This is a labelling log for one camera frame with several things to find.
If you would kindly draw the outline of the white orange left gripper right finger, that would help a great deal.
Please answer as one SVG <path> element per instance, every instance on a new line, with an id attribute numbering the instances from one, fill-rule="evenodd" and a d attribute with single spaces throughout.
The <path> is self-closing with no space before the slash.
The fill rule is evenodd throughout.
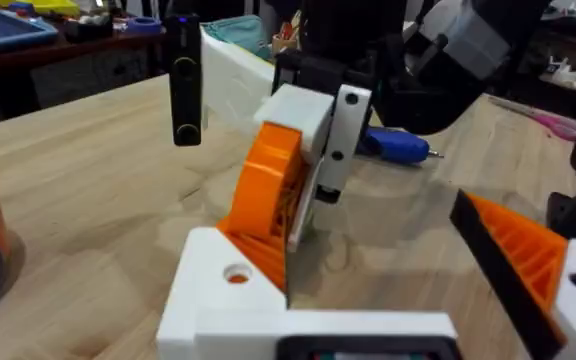
<path id="1" fill-rule="evenodd" d="M 532 359 L 576 359 L 576 238 L 460 190 L 450 212 Z"/>

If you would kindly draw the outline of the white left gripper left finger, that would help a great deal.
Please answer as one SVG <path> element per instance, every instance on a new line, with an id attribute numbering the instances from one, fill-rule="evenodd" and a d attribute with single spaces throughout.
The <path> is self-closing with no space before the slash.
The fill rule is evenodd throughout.
<path id="1" fill-rule="evenodd" d="M 284 311 L 287 300 L 230 240 L 214 227 L 191 230 L 156 333 L 160 359 L 197 359 L 199 314 L 217 310 Z"/>

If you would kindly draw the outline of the finger of the white orange right gripper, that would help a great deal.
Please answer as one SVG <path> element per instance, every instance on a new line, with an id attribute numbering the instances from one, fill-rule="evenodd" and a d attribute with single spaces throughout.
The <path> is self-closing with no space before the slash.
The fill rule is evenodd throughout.
<path id="1" fill-rule="evenodd" d="M 284 188 L 303 165 L 321 157 L 334 97 L 294 85 L 281 86 L 254 114 L 259 131 L 244 161 L 227 231 L 268 238 Z"/>
<path id="2" fill-rule="evenodd" d="M 287 239 L 289 250 L 296 250 L 305 232 L 313 202 L 335 204 L 346 186 L 351 163 L 365 119 L 370 110 L 372 92 L 343 84 L 331 110 L 322 118 L 322 129 L 313 135 L 309 156 L 312 169 L 299 197 L 297 213 Z"/>

